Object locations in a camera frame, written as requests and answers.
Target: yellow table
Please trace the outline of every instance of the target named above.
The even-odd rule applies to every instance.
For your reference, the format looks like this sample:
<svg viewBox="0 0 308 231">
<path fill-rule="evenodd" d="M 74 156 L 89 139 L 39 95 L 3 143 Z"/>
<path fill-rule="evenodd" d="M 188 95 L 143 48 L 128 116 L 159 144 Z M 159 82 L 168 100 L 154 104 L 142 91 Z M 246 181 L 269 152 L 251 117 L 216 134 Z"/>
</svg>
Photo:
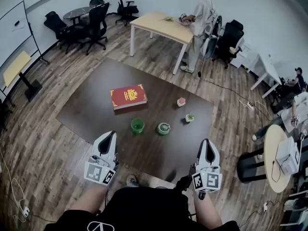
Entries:
<svg viewBox="0 0 308 231">
<path fill-rule="evenodd" d="M 161 12 L 153 12 L 145 14 L 130 22 L 130 56 L 134 56 L 135 53 L 135 28 L 140 28 L 151 32 L 151 39 L 153 38 L 153 33 L 173 39 L 183 44 L 177 63 L 173 69 L 173 74 L 175 75 L 185 53 L 186 47 L 193 38 L 193 33 L 188 26 L 183 26 L 175 21 L 165 21 L 164 18 L 167 16 L 167 14 Z"/>
<path fill-rule="evenodd" d="M 28 86 L 25 95 L 29 102 L 35 97 L 39 90 L 42 89 L 42 85 L 37 80 L 34 80 L 33 83 L 30 84 L 25 75 L 21 72 L 30 60 L 31 57 L 25 51 L 22 51 L 3 74 L 4 82 L 7 87 L 14 81 L 17 75 L 19 75 L 21 80 Z"/>
<path fill-rule="evenodd" d="M 251 153 L 244 153 L 240 156 L 237 163 L 237 175 L 241 182 L 249 183 L 255 180 L 267 179 L 270 187 L 276 192 L 281 193 L 288 185 L 290 175 L 285 175 L 276 161 L 278 145 L 287 139 L 283 129 L 277 125 L 272 125 L 268 129 L 264 147 Z M 263 154 L 264 162 L 257 163 L 255 156 Z M 257 168 L 264 166 L 265 175 L 257 175 Z"/>
</svg>

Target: person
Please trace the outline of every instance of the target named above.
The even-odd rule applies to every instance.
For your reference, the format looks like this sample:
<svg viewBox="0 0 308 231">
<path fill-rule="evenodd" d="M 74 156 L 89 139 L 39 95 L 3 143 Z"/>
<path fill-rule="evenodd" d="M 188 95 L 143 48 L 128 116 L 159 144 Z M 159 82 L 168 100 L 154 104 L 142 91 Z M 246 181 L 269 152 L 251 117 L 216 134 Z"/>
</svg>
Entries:
<svg viewBox="0 0 308 231">
<path fill-rule="evenodd" d="M 195 193 L 195 222 L 189 218 L 188 198 L 181 191 L 140 187 L 134 175 L 127 178 L 127 187 L 115 192 L 104 211 L 96 215 L 106 191 L 107 187 L 95 183 L 56 223 L 46 225 L 45 231 L 239 231 L 235 221 L 222 224 L 209 194 L 200 200 Z"/>
<path fill-rule="evenodd" d="M 287 93 L 287 95 L 281 99 L 281 101 L 277 105 L 271 105 L 271 109 L 274 114 L 278 113 L 279 111 L 289 108 L 294 96 L 300 94 L 303 91 L 305 82 L 304 78 L 302 76 L 303 70 L 299 67 L 295 69 L 296 71 L 296 78 L 293 81 L 289 81 L 288 83 L 285 83 L 284 85 L 287 88 L 284 88 L 284 92 Z"/>
<path fill-rule="evenodd" d="M 267 126 L 261 128 L 257 133 L 252 136 L 253 141 L 262 138 L 269 127 L 276 124 L 282 127 L 283 130 L 290 133 L 295 127 L 296 122 L 300 125 L 301 133 L 304 132 L 308 125 L 308 93 L 303 92 L 293 98 L 292 107 L 283 110 L 280 116 L 273 119 Z"/>
<path fill-rule="evenodd" d="M 205 33 L 205 26 L 212 15 L 212 0 L 199 0 L 194 10 L 194 14 L 184 17 L 183 21 L 192 21 L 194 37 L 189 48 L 187 59 L 182 60 L 180 69 L 193 73 L 198 61 L 199 52 L 208 35 Z"/>
</svg>

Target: small potted plant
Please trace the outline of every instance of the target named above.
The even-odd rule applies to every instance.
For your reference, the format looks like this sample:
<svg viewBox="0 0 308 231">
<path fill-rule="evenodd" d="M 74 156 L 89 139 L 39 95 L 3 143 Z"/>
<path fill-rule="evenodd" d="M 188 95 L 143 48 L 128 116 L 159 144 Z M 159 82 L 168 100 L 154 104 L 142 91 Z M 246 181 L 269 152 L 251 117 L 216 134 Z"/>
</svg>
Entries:
<svg viewBox="0 0 308 231">
<path fill-rule="evenodd" d="M 184 106 L 186 103 L 186 100 L 184 98 L 179 98 L 177 101 L 178 107 Z"/>
<path fill-rule="evenodd" d="M 193 121 L 193 114 L 189 113 L 185 117 L 186 122 L 191 122 Z"/>
</svg>

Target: white table leg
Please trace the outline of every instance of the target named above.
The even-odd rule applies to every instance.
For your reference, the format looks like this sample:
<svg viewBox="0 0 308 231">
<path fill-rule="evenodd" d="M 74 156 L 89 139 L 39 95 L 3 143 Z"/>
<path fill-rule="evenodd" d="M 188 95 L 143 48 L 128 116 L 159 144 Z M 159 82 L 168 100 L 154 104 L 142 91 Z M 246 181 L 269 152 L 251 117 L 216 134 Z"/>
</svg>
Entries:
<svg viewBox="0 0 308 231">
<path fill-rule="evenodd" d="M 172 72 L 174 75 L 177 73 L 177 70 L 180 66 L 181 60 L 182 60 L 183 55 L 185 53 L 186 47 L 187 47 L 187 44 L 183 44 L 183 47 L 182 47 L 182 50 L 181 50 L 180 55 L 178 57 L 177 63 L 175 64 L 175 67 L 174 67 L 173 72 Z"/>
<path fill-rule="evenodd" d="M 265 98 L 267 95 L 269 95 L 272 91 L 274 91 L 279 86 L 279 83 L 276 83 L 267 93 L 265 93 L 262 98 Z"/>
<path fill-rule="evenodd" d="M 258 81 L 250 88 L 250 90 L 253 90 L 254 88 L 256 88 L 256 86 L 257 86 L 258 84 L 260 84 L 261 81 L 262 81 L 267 75 L 268 75 L 268 73 L 265 73 L 264 75 L 262 75 L 262 76 L 258 79 Z"/>
<path fill-rule="evenodd" d="M 131 25 L 130 30 L 130 56 L 135 54 L 135 27 Z"/>
</svg>

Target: round table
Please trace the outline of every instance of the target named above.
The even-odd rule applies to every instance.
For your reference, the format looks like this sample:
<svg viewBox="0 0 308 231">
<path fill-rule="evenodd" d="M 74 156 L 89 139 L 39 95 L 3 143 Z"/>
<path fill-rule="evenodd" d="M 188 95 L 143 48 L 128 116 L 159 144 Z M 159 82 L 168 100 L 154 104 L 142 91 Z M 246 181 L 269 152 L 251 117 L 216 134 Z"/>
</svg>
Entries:
<svg viewBox="0 0 308 231">
<path fill-rule="evenodd" d="M 80 17 L 84 14 L 89 13 L 91 9 L 92 9 L 91 7 L 82 7 L 82 8 L 79 8 L 79 9 L 72 10 L 72 11 L 66 13 L 63 16 L 63 19 L 73 20 L 73 24 L 75 25 L 76 24 L 75 20 L 78 19 L 78 21 L 80 22 Z"/>
<path fill-rule="evenodd" d="M 268 129 L 264 147 L 251 153 L 244 153 L 240 156 L 237 163 L 237 175 L 241 182 L 249 183 L 255 180 L 267 179 L 270 187 L 276 192 L 281 193 L 288 185 L 290 175 L 280 172 L 280 167 L 276 162 L 276 153 L 281 141 L 287 139 L 283 129 L 277 125 L 272 125 Z M 263 154 L 264 162 L 257 163 L 254 156 Z M 258 175 L 257 168 L 265 168 L 265 175 Z"/>
</svg>

